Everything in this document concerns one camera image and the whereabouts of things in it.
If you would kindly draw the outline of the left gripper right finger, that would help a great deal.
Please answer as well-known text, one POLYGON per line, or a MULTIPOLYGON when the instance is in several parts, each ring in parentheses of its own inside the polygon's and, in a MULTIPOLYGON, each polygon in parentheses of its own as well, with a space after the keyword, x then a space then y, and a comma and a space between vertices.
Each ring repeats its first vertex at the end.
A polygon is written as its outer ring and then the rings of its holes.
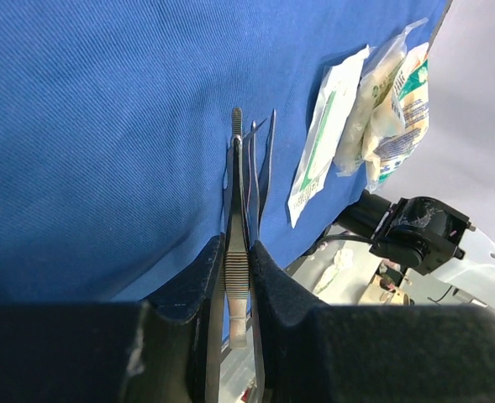
POLYGON ((495 315, 477 306, 331 306, 250 250, 263 402, 495 402, 495 315))

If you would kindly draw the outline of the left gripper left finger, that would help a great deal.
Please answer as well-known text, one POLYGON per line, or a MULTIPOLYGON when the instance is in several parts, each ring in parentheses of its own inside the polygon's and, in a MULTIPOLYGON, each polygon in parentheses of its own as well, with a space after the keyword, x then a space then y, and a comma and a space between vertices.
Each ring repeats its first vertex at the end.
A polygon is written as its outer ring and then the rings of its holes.
POLYGON ((0 304, 0 402, 215 402, 224 237, 141 301, 0 304))

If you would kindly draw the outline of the long serrated steel forceps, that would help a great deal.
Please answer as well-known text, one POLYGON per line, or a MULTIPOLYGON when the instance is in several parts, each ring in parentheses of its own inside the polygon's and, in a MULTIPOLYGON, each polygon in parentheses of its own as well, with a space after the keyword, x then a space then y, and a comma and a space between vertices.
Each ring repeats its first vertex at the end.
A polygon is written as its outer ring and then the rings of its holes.
POLYGON ((243 137, 240 107, 231 113, 232 134, 227 150, 227 184, 224 189, 224 261, 223 280, 225 308, 228 314, 228 338, 221 358, 219 402, 257 401, 255 354, 255 297, 252 285, 249 248, 246 238, 243 137))

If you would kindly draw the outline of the steel tweezers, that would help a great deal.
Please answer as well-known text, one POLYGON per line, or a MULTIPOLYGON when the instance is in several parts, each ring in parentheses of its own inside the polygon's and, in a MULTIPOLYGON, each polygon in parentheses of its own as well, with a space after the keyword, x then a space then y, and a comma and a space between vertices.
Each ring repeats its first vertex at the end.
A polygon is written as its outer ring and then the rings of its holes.
POLYGON ((264 210, 265 195, 261 195, 259 171, 256 162, 257 123, 250 124, 250 131, 243 137, 244 152, 244 191, 246 213, 246 238, 250 248, 260 236, 261 217, 264 210))
POLYGON ((271 112, 271 121, 268 136, 266 139, 266 153, 262 163, 261 172, 258 176, 258 199, 259 199, 259 211, 258 211, 258 227, 261 226, 262 216, 265 210, 266 200, 271 185, 271 166, 273 145, 276 133, 276 109, 271 112))

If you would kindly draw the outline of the blue surgical cloth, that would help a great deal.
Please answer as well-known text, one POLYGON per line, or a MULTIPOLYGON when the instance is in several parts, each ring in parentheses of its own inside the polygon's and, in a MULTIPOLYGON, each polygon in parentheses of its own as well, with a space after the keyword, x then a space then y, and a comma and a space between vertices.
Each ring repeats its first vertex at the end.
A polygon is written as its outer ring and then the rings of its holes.
POLYGON ((286 266, 350 203, 287 199, 324 68, 442 1, 0 1, 0 302, 138 300, 222 230, 231 112, 276 117, 261 238, 286 266))

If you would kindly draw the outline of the long white green pouch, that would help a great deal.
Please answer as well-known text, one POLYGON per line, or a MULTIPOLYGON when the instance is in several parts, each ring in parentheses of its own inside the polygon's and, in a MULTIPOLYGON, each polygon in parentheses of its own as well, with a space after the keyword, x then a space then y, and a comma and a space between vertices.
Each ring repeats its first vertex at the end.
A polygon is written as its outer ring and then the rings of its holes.
POLYGON ((367 45, 338 65, 326 68, 321 81, 308 135, 288 197, 291 225, 295 226, 308 202, 324 189, 345 123, 354 106, 367 45))

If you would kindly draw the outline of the green clear supply packet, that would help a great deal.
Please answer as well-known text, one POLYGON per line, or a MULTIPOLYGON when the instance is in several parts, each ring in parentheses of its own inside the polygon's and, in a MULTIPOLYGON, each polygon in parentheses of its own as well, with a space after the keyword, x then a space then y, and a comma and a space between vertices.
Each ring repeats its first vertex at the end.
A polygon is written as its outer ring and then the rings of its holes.
POLYGON ((407 25, 368 58, 334 156, 340 176, 354 174, 366 161, 376 165, 374 150, 382 139, 403 133, 398 91, 411 73, 412 61, 406 38, 427 22, 427 18, 422 18, 407 25))

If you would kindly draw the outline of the white blue supply packet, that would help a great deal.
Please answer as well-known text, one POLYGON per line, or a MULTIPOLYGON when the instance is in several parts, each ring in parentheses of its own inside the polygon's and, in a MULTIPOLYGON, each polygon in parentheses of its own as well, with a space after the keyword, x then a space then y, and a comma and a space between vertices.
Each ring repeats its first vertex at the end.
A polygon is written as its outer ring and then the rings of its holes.
POLYGON ((429 128, 428 51, 428 43, 408 51, 371 113, 361 150, 370 192, 403 164, 429 128))

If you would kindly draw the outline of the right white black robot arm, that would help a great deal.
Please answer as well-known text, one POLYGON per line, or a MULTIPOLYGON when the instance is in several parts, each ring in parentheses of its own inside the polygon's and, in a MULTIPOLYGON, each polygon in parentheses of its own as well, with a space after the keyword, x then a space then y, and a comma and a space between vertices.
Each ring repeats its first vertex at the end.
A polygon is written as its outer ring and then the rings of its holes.
POLYGON ((450 259, 463 259, 460 241, 468 216, 437 199, 420 196, 397 203, 363 191, 334 221, 370 241, 370 253, 429 275, 450 259))

